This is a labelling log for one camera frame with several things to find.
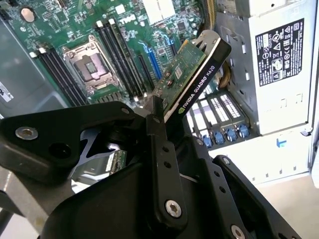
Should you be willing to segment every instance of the black ram slot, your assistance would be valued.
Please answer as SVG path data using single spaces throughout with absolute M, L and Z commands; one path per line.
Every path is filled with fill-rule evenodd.
M 65 77 L 65 74 L 63 73 L 63 71 L 61 71 L 61 69 L 59 68 L 59 66 L 56 64 L 56 61 L 48 54 L 46 53 L 44 56 L 45 59 L 47 59 L 50 64 L 52 65 L 52 67 L 54 68 L 55 72 L 57 73 L 57 75 L 59 76 L 60 82 L 62 83 L 63 87 L 70 92 L 73 97 L 77 100 L 77 106 L 82 106 L 83 101 L 82 98 L 79 96 L 79 94 L 74 90 L 74 85 L 69 84 L 67 82 L 67 78 Z
M 120 78 L 123 81 L 127 92 L 129 93 L 129 97 L 132 100 L 133 97 L 137 94 L 132 86 L 132 83 L 123 74 L 124 70 L 123 70 L 122 66 L 120 64 L 118 64 L 119 60 L 115 54 L 115 50 L 111 48 L 112 45 L 111 45 L 111 43 L 109 43 L 108 37 L 105 35 L 104 31 L 101 28 L 97 28 L 96 30 L 99 33 L 100 38 L 102 39 L 106 50 L 108 51 L 110 57 L 112 58 L 112 62 L 117 68 L 117 73 L 120 75 Z
M 175 47 L 174 43 L 170 45 L 170 49 L 171 49 L 171 51 L 173 53 L 173 56 L 176 56 L 177 55 L 177 51 L 176 51 L 176 47 Z
M 142 55 L 138 55 L 138 58 L 139 58 L 139 61 L 140 61 L 141 65 L 142 65 L 143 71 L 145 72 L 146 78 L 147 78 L 147 80 L 148 80 L 148 82 L 150 84 L 150 87 L 151 87 L 152 90 L 154 90 L 154 87 L 155 87 L 154 86 L 154 82 L 152 81 L 152 78 L 151 78 L 149 70 L 148 70 L 148 68 L 146 66 L 145 60 L 144 60 Z
M 133 73 L 130 72 L 127 62 L 125 61 L 125 56 L 122 55 L 121 47 L 119 43 L 117 42 L 116 36 L 113 34 L 111 26 L 107 23 L 104 25 L 104 32 L 108 36 L 111 44 L 113 45 L 115 49 L 115 54 L 120 60 L 120 64 L 122 65 L 124 69 L 124 74 L 127 76 L 130 82 L 132 82 L 135 90 L 137 91 L 138 96 L 142 96 L 142 90 L 140 89 L 136 79 L 133 77 Z
M 86 97 L 84 93 L 81 91 L 80 87 L 78 86 L 77 82 L 72 77 L 71 73 L 68 71 L 66 66 L 64 65 L 64 62 L 61 60 L 59 55 L 56 53 L 55 49 L 51 49 L 49 56 L 52 57 L 52 60 L 54 60 L 56 66 L 59 68 L 61 73 L 63 74 L 64 78 L 66 79 L 68 83 L 68 87 L 74 91 L 74 93 L 77 95 L 78 99 L 82 103 L 82 105 L 86 105 Z
M 117 34 L 116 34 L 115 30 L 116 30 L 117 32 L 119 32 L 118 25 L 115 24 L 115 25 L 111 26 L 111 30 L 112 30 L 112 33 L 113 33 L 115 39 L 117 40 L 118 45 L 120 46 L 120 49 L 121 49 L 121 53 L 122 53 L 122 55 L 123 55 L 123 58 L 124 58 L 125 61 L 127 62 L 127 65 L 129 66 L 129 70 L 131 71 L 131 73 L 132 73 L 134 79 L 138 82 L 138 85 L 140 86 L 141 90 L 142 90 L 143 92 L 147 92 L 146 86 L 145 86 L 145 84 L 144 84 L 144 82 L 143 82 L 143 80 L 142 80 L 142 77 L 141 77 L 139 71 L 137 70 L 137 66 L 136 66 L 136 64 L 135 64 L 135 62 L 134 62 L 134 60 L 133 60 L 133 57 L 132 57 L 130 51 L 128 50 L 129 47 L 128 47 L 128 45 L 127 45 L 125 39 L 123 38 L 122 34 L 119 33 L 120 40 L 122 41 L 124 47 L 126 48 L 126 50 L 127 50 L 128 53 L 129 53 L 129 59 L 127 59 L 127 57 L 125 56 L 125 53 L 123 52 L 123 49 L 122 49 L 122 47 L 121 47 L 121 43 L 119 42 L 118 38 L 116 37 Z
M 60 74 L 56 71 L 55 67 L 48 60 L 47 54 L 40 54 L 39 59 L 42 65 L 46 68 L 46 70 L 50 74 L 50 76 L 53 78 L 56 85 L 62 91 L 66 99 L 69 101 L 71 106 L 80 106 L 81 105 L 80 102 L 76 99 L 73 92 L 67 88 L 64 82 L 64 79 L 61 78 Z

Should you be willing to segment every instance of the gray metal panel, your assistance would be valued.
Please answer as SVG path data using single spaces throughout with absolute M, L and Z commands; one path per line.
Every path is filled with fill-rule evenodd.
M 219 11 L 251 17 L 283 8 L 297 1 L 304 2 L 305 0 L 217 0 L 217 7 Z
M 227 155 L 253 184 L 308 172 L 311 137 L 303 136 L 300 130 L 297 127 L 256 137 L 209 151 L 209 155 Z
M 234 63 L 233 81 L 229 87 L 232 95 L 247 111 L 259 128 L 260 134 L 268 134 L 308 121 L 309 92 L 311 83 L 312 46 L 316 1 L 297 2 L 260 17 L 241 18 L 219 13 L 216 30 L 232 46 L 230 58 Z M 283 26 L 290 22 L 305 19 L 303 42 L 303 68 L 293 77 L 266 86 L 259 86 L 259 73 L 255 36 Z M 302 94 L 303 101 L 296 104 L 296 96 Z M 287 101 L 281 107 L 282 100 Z
M 13 95 L 8 102 L 0 97 L 0 114 L 4 117 L 67 107 L 2 19 L 0 82 Z

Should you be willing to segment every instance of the power supply label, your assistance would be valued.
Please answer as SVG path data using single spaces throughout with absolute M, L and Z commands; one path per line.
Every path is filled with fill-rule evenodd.
M 303 39 L 304 18 L 256 36 L 260 86 L 299 74 Z

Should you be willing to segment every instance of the black mounting arm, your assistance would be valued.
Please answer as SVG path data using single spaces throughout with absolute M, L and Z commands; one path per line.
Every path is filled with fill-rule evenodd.
M 209 156 L 185 121 L 167 132 L 162 101 L 151 100 L 144 116 L 112 102 L 0 121 L 0 165 L 48 188 L 111 148 L 128 152 L 126 168 L 57 206 L 41 239 L 300 239 L 228 157 Z

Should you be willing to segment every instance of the metal bracket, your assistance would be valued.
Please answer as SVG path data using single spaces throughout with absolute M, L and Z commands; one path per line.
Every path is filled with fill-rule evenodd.
M 213 163 L 222 169 L 228 185 L 236 187 L 240 192 L 238 195 L 234 194 L 237 200 L 245 201 L 251 213 L 259 212 L 259 217 L 254 218 L 255 223 L 260 225 L 255 231 L 257 238 L 301 239 L 228 157 L 219 155 L 213 159 Z
M 187 226 L 187 210 L 175 148 L 167 141 L 162 100 L 153 97 L 153 101 L 153 114 L 146 116 L 146 145 L 149 154 L 144 160 L 152 169 L 149 174 L 152 177 L 152 209 L 147 219 L 153 231 L 162 235 L 177 235 Z
M 222 238 L 252 239 L 240 217 L 221 168 L 212 163 L 205 144 L 193 137 L 196 159 L 201 164 L 199 181 L 207 188 L 210 207 L 218 217 Z
M 121 102 L 3 119 L 0 165 L 43 183 L 61 183 L 79 161 L 83 130 L 110 127 L 115 121 L 129 123 L 134 119 L 134 112 Z

